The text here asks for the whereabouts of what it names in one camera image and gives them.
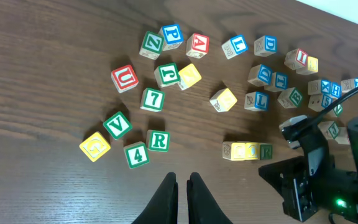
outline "dark wood surface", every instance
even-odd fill
[[[179,23],[185,39],[208,35],[209,53],[188,58],[185,44],[156,60],[139,55],[147,30]],[[248,52],[227,60],[221,44],[244,34]],[[279,53],[253,54],[262,35],[278,39]],[[295,74],[285,54],[302,48],[319,59],[315,75]],[[203,79],[188,90],[163,89],[163,111],[140,110],[142,90],[155,86],[157,65],[194,63]],[[290,76],[305,95],[298,109],[285,110],[270,95],[268,112],[244,109],[245,94],[260,90],[247,82],[259,63]],[[139,85],[119,94],[110,72],[131,63]],[[295,1],[44,1],[0,0],[0,223],[130,223],[144,209],[166,173],[179,184],[178,222],[187,222],[186,180],[199,172],[234,223],[297,223],[282,212],[282,199],[257,169],[298,156],[278,131],[307,107],[307,82],[358,77],[358,25]],[[227,86],[238,99],[217,113],[209,97]],[[358,95],[343,104],[344,126],[358,115]],[[91,162],[78,148],[114,110],[130,114],[134,129]],[[151,163],[128,168],[122,147],[144,141],[149,128],[172,134],[168,153],[150,152]],[[223,140],[271,142],[274,160],[222,159]],[[329,142],[337,166],[354,169],[349,146]],[[327,223],[320,211],[308,223]],[[338,223],[347,223],[337,218]]]

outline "yellow block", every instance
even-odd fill
[[[223,111],[229,111],[237,103],[237,98],[227,88],[218,96],[218,102],[224,108]]]
[[[80,149],[94,162],[110,150],[110,144],[103,138],[100,132],[95,132],[80,144]]]
[[[246,159],[246,144],[236,142],[231,144],[231,161],[243,161]]]
[[[201,80],[200,73],[197,71],[197,68],[192,63],[180,70],[179,76],[187,87],[191,87],[196,82]]]
[[[318,72],[318,59],[314,57],[308,57],[308,70],[311,72]]]
[[[259,143],[247,142],[246,143],[246,160],[259,159]]]

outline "wood grain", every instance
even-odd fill
[[[139,55],[147,30],[179,23],[187,39],[208,35],[209,53],[188,58],[185,45],[163,52],[154,62]],[[244,34],[248,52],[227,60],[221,44]],[[253,54],[262,35],[278,39],[278,53]],[[285,54],[302,48],[319,59],[319,73],[295,74],[283,65]],[[163,111],[139,109],[142,90],[155,86],[158,65],[194,63],[203,79],[186,91],[164,88]],[[137,88],[119,94],[110,72],[131,63]],[[234,223],[297,223],[282,212],[282,199],[257,174],[272,161],[231,162],[221,158],[223,140],[274,144],[274,160],[292,151],[278,124],[307,107],[283,109],[270,93],[270,109],[244,109],[247,82],[259,63],[290,76],[306,96],[307,82],[358,77],[358,25],[304,4],[286,1],[110,1],[0,0],[0,223],[130,223],[144,209],[166,173],[179,183],[178,222],[187,223],[186,180],[199,172],[222,210]],[[216,113],[209,103],[228,87],[238,103]],[[358,116],[358,95],[343,104],[344,126]],[[114,110],[125,111],[134,129],[91,162],[78,148],[86,134]],[[122,150],[145,139],[150,127],[172,134],[169,153],[150,152],[151,163],[129,170]],[[354,169],[349,147],[330,142],[338,167]],[[327,223],[321,211],[308,223]],[[337,217],[338,223],[347,223]]]

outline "wooden table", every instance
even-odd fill
[[[195,32],[209,36],[207,56],[186,57],[184,44],[156,61],[139,55],[147,30],[175,22],[185,39]],[[244,34],[249,50],[227,60],[221,44],[235,34]],[[279,53],[256,57],[254,40],[265,34],[277,37]],[[298,47],[319,59],[316,75],[283,65]],[[203,79],[185,91],[164,88],[160,113],[140,110],[143,89],[155,86],[154,68],[168,62],[179,69],[194,63]],[[110,72],[128,63],[140,83],[119,94]],[[271,93],[268,112],[244,109],[245,94],[261,90],[247,82],[260,63],[290,76],[290,86],[305,96],[300,108],[283,109]],[[257,169],[301,154],[287,147],[278,125],[315,114],[307,107],[307,82],[322,77],[358,77],[358,25],[294,1],[0,0],[0,223],[130,223],[169,171],[179,184],[179,223],[188,219],[192,172],[234,223],[298,223],[283,214],[282,198]],[[225,86],[238,103],[217,113],[209,98]],[[341,126],[358,116],[358,95],[343,107]],[[134,129],[91,162],[78,145],[103,131],[101,121],[114,110],[130,114]],[[171,132],[170,151],[150,152],[150,164],[130,170],[123,145],[144,141],[153,128]],[[223,140],[270,142],[274,158],[222,159]],[[349,146],[329,144],[337,166],[354,169]],[[308,223],[327,223],[327,215],[320,211]]]

